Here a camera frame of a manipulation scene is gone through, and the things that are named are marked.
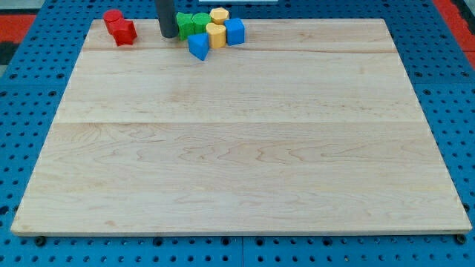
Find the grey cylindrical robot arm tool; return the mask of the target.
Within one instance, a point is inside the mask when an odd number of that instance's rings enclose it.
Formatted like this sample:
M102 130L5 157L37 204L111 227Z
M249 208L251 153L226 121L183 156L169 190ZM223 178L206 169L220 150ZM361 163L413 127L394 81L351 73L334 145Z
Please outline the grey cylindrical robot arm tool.
M173 39L179 34L174 0L155 0L161 35Z

